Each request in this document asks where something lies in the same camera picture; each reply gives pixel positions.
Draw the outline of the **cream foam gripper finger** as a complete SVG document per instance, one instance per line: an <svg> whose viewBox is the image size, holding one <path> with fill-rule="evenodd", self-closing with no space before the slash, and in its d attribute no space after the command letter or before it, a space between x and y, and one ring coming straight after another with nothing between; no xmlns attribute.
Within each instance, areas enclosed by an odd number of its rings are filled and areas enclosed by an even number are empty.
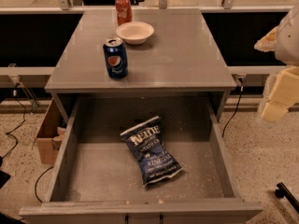
<svg viewBox="0 0 299 224"><path fill-rule="evenodd" d="M298 102L299 67L290 66L276 75L274 86L262 109L261 119L276 123Z"/></svg>

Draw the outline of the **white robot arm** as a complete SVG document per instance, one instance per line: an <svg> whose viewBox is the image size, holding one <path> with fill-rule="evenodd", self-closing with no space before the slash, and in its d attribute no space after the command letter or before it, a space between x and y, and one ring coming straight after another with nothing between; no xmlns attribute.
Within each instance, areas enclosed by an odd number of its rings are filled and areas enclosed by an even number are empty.
<svg viewBox="0 0 299 224"><path fill-rule="evenodd" d="M276 75L270 75L259 107L260 119L276 123L299 102L299 4L296 4L254 48L275 52L275 58L287 65Z"/></svg>

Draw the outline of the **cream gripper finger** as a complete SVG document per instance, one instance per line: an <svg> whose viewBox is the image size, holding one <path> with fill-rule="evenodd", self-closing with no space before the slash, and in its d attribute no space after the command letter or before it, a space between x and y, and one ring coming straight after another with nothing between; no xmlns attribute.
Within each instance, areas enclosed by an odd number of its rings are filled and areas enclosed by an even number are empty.
<svg viewBox="0 0 299 224"><path fill-rule="evenodd" d="M264 37L262 37L260 40L256 42L254 48L262 52L274 51L277 42L277 32L278 32L278 28L277 27L273 28Z"/></svg>

